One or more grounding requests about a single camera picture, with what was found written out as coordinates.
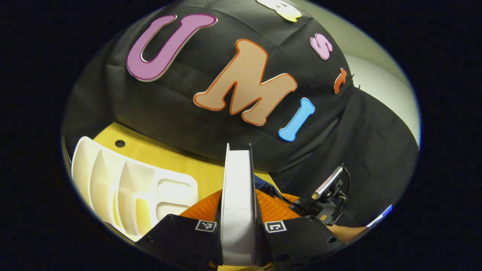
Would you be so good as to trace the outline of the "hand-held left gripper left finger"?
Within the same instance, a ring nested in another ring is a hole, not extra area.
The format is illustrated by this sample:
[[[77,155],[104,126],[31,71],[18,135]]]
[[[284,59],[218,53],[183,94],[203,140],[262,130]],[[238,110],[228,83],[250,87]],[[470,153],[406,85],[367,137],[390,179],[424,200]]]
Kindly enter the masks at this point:
[[[168,214],[136,246],[179,269],[217,269],[223,263],[221,199],[218,190],[179,215]]]

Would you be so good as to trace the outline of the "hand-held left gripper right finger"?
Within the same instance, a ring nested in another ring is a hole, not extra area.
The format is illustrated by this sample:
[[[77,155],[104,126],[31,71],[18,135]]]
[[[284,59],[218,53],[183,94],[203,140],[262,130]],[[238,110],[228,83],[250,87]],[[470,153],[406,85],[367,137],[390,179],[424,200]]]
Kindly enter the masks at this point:
[[[255,191],[255,264],[303,269],[345,245],[314,215],[297,216],[274,198]]]

